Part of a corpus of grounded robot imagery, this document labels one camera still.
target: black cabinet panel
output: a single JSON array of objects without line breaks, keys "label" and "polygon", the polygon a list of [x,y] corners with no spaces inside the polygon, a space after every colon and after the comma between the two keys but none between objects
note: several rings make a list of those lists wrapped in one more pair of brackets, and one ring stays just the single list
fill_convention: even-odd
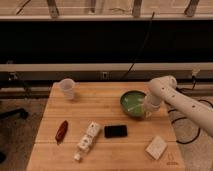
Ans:
[{"label": "black cabinet panel", "polygon": [[[127,63],[149,21],[0,22],[0,63]],[[137,62],[212,62],[213,21],[153,21]]]}]

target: floor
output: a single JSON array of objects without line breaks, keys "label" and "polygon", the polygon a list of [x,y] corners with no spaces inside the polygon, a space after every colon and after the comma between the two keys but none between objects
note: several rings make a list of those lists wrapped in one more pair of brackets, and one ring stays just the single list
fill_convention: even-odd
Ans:
[{"label": "floor", "polygon": [[[213,102],[213,97],[202,97]],[[25,171],[33,148],[38,127],[47,99],[5,99],[0,102],[0,112],[17,107],[29,113],[27,120],[13,116],[0,122],[0,151],[7,159],[0,164],[0,171]],[[169,113],[171,120],[182,116],[177,111]],[[187,141],[197,133],[197,126],[189,120],[176,122],[174,130],[177,139]],[[213,138],[201,131],[199,138],[191,144],[179,144],[187,171],[213,171]]]}]

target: red chili pepper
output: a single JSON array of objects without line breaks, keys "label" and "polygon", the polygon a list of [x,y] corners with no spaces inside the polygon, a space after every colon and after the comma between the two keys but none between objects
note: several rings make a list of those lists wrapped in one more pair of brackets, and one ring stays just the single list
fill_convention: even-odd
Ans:
[{"label": "red chili pepper", "polygon": [[57,141],[57,144],[59,144],[60,142],[63,141],[65,134],[67,132],[68,129],[68,122],[65,120],[59,127],[58,132],[55,136],[55,139]]}]

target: wooden block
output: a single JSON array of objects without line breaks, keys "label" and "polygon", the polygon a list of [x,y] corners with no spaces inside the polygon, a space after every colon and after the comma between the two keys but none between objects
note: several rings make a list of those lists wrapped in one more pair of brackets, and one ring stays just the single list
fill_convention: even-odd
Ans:
[{"label": "wooden block", "polygon": [[155,136],[146,148],[146,152],[148,152],[154,159],[158,160],[166,150],[166,147],[167,143],[160,136]]}]

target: phone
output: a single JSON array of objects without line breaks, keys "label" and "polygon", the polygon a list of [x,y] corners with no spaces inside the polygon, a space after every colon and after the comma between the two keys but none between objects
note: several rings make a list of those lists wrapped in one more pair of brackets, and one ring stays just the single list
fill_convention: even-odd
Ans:
[{"label": "phone", "polygon": [[105,126],[104,135],[106,138],[126,137],[127,136],[127,126],[126,125]]}]

